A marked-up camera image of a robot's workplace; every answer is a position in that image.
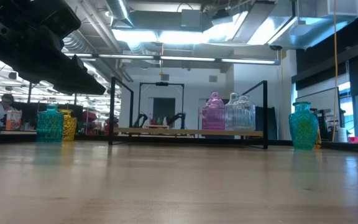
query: clear glass jar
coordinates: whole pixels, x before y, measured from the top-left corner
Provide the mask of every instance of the clear glass jar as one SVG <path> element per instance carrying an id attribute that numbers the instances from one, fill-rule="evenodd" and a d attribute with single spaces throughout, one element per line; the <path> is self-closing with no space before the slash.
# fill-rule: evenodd
<path id="1" fill-rule="evenodd" d="M 218 92 L 212 92 L 202 111 L 203 130 L 224 130 L 224 103 Z"/>
<path id="2" fill-rule="evenodd" d="M 234 103 L 234 130 L 255 131 L 255 105 L 248 96 L 240 96 Z"/>
<path id="3" fill-rule="evenodd" d="M 224 125 L 225 130 L 234 130 L 235 117 L 234 117 L 234 103 L 239 99 L 238 93 L 231 93 L 229 102 L 224 106 Z"/>

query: yellow cord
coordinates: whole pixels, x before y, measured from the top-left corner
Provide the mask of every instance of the yellow cord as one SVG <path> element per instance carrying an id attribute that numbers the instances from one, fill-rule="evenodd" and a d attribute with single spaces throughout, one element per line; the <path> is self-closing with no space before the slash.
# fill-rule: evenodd
<path id="1" fill-rule="evenodd" d="M 337 57 L 337 46 L 336 46 L 336 0 L 334 0 L 334 58 L 335 58 L 335 89 L 338 87 L 338 57 Z M 333 141 L 335 140 L 335 131 L 336 131 L 336 105 L 337 105 L 337 91 L 334 95 L 334 128 L 333 128 Z"/>

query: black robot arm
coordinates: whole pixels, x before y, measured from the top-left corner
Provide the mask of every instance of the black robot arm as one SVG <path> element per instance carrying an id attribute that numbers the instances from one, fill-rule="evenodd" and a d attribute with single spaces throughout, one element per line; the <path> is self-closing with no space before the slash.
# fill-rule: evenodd
<path id="1" fill-rule="evenodd" d="M 179 118 L 181 119 L 180 129 L 184 129 L 185 128 L 185 119 L 186 119 L 185 113 L 177 113 L 173 117 L 167 119 L 167 125 L 169 126 L 169 125 L 173 124 Z"/>

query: table surface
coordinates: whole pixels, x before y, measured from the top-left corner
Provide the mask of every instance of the table surface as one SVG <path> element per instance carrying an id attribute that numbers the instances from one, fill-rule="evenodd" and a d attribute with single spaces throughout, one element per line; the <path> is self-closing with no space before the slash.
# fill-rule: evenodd
<path id="1" fill-rule="evenodd" d="M 358 153 L 0 144 L 0 223 L 358 223 Z"/>

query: window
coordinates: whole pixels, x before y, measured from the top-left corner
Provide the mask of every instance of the window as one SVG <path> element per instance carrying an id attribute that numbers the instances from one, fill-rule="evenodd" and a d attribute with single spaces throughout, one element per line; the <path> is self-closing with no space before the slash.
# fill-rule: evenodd
<path id="1" fill-rule="evenodd" d="M 350 94 L 351 85 L 350 82 L 343 83 L 338 86 L 339 88 L 339 103 L 344 113 L 344 125 L 350 132 L 349 136 L 354 137 L 354 117 L 353 117 L 353 102 Z"/>

